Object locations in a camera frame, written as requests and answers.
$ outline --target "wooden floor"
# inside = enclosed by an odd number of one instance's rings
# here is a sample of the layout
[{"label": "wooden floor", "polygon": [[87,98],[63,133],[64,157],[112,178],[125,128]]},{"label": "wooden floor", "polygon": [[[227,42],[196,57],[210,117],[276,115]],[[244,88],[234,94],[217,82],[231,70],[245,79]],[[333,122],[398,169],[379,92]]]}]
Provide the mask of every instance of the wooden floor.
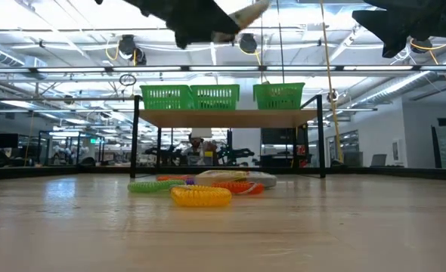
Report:
[{"label": "wooden floor", "polygon": [[223,209],[128,181],[0,181],[0,272],[446,271],[446,181],[283,176]]}]

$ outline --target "green basket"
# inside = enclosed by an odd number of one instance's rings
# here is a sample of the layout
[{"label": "green basket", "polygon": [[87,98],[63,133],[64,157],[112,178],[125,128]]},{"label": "green basket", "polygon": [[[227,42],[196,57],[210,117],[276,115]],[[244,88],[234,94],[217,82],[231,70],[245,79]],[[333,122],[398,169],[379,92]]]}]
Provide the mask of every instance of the green basket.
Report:
[{"label": "green basket", "polygon": [[240,99],[239,85],[192,85],[197,110],[235,110]]},{"label": "green basket", "polygon": [[260,84],[253,86],[253,100],[259,110],[298,110],[305,83]]},{"label": "green basket", "polygon": [[187,85],[141,85],[146,110],[194,109],[191,89]]}]

